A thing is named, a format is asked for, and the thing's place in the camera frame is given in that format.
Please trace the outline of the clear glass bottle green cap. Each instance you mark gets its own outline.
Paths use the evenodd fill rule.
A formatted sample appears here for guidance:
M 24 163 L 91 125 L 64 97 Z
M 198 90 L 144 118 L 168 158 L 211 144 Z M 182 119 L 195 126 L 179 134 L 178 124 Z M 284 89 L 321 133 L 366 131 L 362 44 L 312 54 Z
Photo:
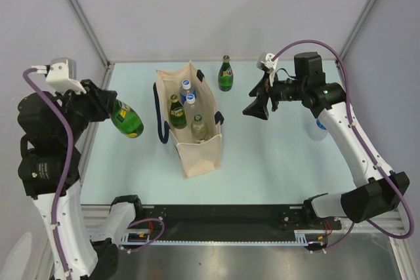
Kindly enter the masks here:
M 190 129 L 194 142 L 200 144 L 207 139 L 207 125 L 200 114 L 196 114 L 191 122 Z

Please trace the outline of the clear unlabelled plastic water bottle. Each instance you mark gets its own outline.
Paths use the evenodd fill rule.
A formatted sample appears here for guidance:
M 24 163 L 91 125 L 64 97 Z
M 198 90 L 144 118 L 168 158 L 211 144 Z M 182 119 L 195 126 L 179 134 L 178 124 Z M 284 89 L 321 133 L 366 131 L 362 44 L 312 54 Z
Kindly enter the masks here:
M 192 123 L 195 121 L 195 116 L 200 116 L 201 120 L 204 121 L 201 103 L 196 99 L 194 94 L 190 93 L 186 95 L 183 107 L 189 129 L 191 129 Z

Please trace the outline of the blue label water bottle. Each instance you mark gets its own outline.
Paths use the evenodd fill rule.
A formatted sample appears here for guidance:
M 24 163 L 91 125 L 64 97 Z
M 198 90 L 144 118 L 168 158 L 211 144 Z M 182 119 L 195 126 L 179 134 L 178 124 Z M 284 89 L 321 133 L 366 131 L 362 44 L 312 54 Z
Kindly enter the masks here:
M 186 96 L 188 94 L 193 94 L 195 97 L 197 97 L 196 88 L 195 88 L 195 86 L 193 86 L 191 80 L 184 79 L 182 81 L 181 86 L 180 86 L 180 90 L 179 90 L 179 94 L 180 94 L 180 102 L 181 102 L 181 104 L 184 104 L 185 103 Z

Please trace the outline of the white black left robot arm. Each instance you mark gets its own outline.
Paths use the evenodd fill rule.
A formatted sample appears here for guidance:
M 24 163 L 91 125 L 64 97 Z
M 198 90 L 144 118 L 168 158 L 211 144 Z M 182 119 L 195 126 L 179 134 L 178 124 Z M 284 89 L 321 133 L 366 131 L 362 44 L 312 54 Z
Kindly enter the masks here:
M 54 96 L 40 89 L 18 105 L 22 160 L 18 175 L 45 224 L 54 256 L 53 279 L 110 279 L 121 238 L 145 219 L 137 195 L 116 197 L 100 231 L 90 238 L 81 211 L 80 152 L 75 144 L 90 123 L 112 116 L 117 92 L 81 82 L 85 92 Z

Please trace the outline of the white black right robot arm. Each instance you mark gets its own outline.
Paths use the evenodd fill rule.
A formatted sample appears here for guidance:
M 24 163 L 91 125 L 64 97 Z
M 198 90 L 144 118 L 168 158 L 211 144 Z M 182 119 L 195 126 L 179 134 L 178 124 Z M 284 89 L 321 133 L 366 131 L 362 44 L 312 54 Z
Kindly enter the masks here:
M 304 201 L 303 222 L 319 228 L 328 217 L 345 217 L 360 223 L 392 211 L 400 204 L 410 180 L 406 173 L 395 172 L 379 155 L 346 101 L 343 87 L 327 83 L 322 58 L 317 52 L 295 55 L 295 75 L 278 79 L 277 62 L 272 53 L 262 53 L 257 67 L 264 75 L 249 95 L 254 101 L 243 114 L 268 119 L 267 103 L 276 111 L 281 101 L 300 101 L 326 128 L 350 169 L 355 189 L 323 194 Z

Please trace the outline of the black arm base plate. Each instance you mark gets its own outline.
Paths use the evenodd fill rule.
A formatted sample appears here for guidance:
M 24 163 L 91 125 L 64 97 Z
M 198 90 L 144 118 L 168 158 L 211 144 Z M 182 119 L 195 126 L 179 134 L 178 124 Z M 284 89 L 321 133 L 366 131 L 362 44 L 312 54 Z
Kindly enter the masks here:
M 333 217 L 309 218 L 301 205 L 144 205 L 139 218 L 163 220 L 160 241 L 291 241 L 299 230 L 341 230 Z

